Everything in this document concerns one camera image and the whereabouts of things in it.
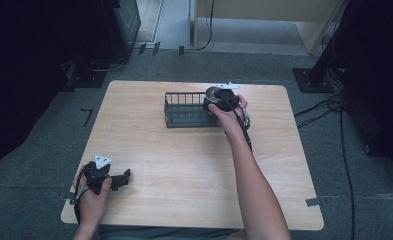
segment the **wooden table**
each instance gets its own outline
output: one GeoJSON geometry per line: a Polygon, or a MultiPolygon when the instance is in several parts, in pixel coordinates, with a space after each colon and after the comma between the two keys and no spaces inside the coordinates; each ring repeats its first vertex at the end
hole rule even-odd
{"type": "MultiPolygon", "coordinates": [[[[80,166],[102,155],[111,175],[131,168],[128,186],[109,195],[104,224],[243,228],[231,151],[221,128],[166,128],[165,92],[204,92],[214,84],[113,81],[80,166]]],[[[292,230],[324,222],[286,89],[241,85],[252,127],[254,156],[292,230]]],[[[67,201],[62,221],[76,223],[67,201]]]]}

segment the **left hand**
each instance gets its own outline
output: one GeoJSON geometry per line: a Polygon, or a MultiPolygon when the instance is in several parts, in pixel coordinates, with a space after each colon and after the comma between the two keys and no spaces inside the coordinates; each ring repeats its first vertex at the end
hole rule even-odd
{"type": "MultiPolygon", "coordinates": [[[[73,181],[76,188],[77,177],[73,181]]],[[[80,205],[80,227],[88,229],[88,231],[95,231],[103,219],[108,203],[108,194],[111,190],[112,178],[106,178],[103,181],[100,194],[96,195],[92,190],[84,192],[79,200],[80,205]]],[[[80,180],[79,188],[84,186],[84,191],[87,189],[86,180],[83,176],[80,180]]]]}

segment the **wrist strap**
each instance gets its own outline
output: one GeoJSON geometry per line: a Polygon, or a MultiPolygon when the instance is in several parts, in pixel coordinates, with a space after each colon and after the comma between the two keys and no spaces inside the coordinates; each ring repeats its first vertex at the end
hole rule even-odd
{"type": "Polygon", "coordinates": [[[74,212],[75,212],[75,217],[77,218],[78,224],[80,224],[81,217],[80,217],[80,205],[74,204],[74,212]]]}
{"type": "Polygon", "coordinates": [[[242,108],[240,106],[239,106],[239,108],[242,110],[243,116],[245,117],[245,122],[243,123],[243,126],[245,127],[246,130],[248,130],[250,128],[249,113],[246,111],[246,108],[242,108]]]}

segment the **black wire basket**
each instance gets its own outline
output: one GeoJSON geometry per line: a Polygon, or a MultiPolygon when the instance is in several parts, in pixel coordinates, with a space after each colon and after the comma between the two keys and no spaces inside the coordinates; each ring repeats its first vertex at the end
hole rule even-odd
{"type": "Polygon", "coordinates": [[[217,127],[217,117],[203,109],[204,92],[165,93],[167,128],[217,127]]]}

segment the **human arm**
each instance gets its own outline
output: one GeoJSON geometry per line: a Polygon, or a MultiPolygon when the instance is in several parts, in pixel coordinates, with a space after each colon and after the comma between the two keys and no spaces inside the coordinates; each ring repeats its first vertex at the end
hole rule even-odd
{"type": "MultiPolygon", "coordinates": [[[[76,179],[73,181],[73,184],[76,187],[76,179]]],[[[75,232],[74,240],[89,240],[93,238],[97,227],[105,215],[111,184],[112,179],[106,178],[103,181],[99,195],[96,195],[92,190],[88,190],[81,195],[79,200],[81,221],[75,232]]],[[[87,188],[84,177],[82,177],[79,187],[83,186],[87,188]]]]}
{"type": "MultiPolygon", "coordinates": [[[[238,97],[240,106],[246,108],[246,100],[238,97]]],[[[248,239],[290,239],[280,204],[253,156],[236,116],[213,104],[209,105],[209,110],[218,117],[231,148],[246,236],[248,239]]]]}

